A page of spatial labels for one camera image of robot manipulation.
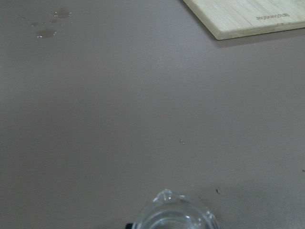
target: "liquid drop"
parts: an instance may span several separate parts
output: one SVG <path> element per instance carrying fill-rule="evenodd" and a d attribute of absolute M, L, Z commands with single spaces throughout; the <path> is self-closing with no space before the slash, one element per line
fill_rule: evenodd
<path fill-rule="evenodd" d="M 72 15 L 72 12 L 70 12 L 67 8 L 62 7 L 58 11 L 54 12 L 54 17 L 58 18 L 68 18 Z"/>
<path fill-rule="evenodd" d="M 35 26 L 37 26 L 37 25 L 39 25 L 38 22 L 33 22 L 33 23 L 31 24 L 31 27 L 35 27 Z"/>
<path fill-rule="evenodd" d="M 38 38 L 50 38 L 56 34 L 56 31 L 53 29 L 45 29 L 37 32 Z"/>

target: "wood grain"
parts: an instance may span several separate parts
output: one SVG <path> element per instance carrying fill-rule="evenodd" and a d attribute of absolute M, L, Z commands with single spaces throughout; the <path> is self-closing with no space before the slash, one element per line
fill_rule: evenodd
<path fill-rule="evenodd" d="M 305 0 L 184 0 L 218 40 L 305 27 Z"/>

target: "light wood board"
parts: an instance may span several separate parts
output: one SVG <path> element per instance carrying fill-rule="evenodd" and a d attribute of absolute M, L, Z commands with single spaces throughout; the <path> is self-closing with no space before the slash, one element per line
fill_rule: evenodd
<path fill-rule="evenodd" d="M 305 27 L 305 0 L 184 0 L 218 40 Z"/>

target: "gray table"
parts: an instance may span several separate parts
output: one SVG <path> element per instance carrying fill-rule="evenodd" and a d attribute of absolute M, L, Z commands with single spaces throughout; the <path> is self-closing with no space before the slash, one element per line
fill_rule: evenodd
<path fill-rule="evenodd" d="M 0 28 L 1 229 L 122 229 L 164 188 L 304 228 L 305 30 L 218 42 L 181 0 L 2 0 Z"/>

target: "clear glass container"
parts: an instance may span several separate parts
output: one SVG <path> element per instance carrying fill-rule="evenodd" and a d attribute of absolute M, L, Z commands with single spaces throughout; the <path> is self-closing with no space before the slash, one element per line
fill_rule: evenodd
<path fill-rule="evenodd" d="M 165 189 L 144 207 L 132 229 L 220 229 L 200 201 Z"/>

